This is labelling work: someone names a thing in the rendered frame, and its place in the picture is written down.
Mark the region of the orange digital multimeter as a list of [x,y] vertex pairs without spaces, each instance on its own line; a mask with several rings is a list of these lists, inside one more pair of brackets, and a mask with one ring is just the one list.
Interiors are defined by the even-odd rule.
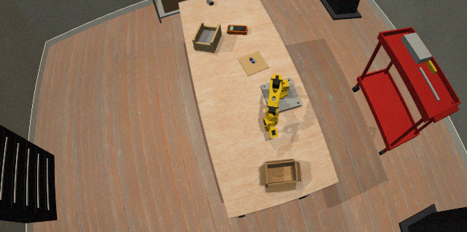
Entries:
[[247,26],[228,25],[227,34],[247,35]]

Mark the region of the tan flat mat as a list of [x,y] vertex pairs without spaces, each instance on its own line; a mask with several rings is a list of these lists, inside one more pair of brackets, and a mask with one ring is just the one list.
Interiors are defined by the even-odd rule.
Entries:
[[[250,61],[250,57],[254,59],[254,63]],[[243,69],[247,73],[247,76],[250,76],[252,74],[255,74],[257,72],[263,71],[264,69],[269,68],[260,53],[254,52],[249,55],[243,56],[241,58],[238,58],[240,64],[242,65]]]

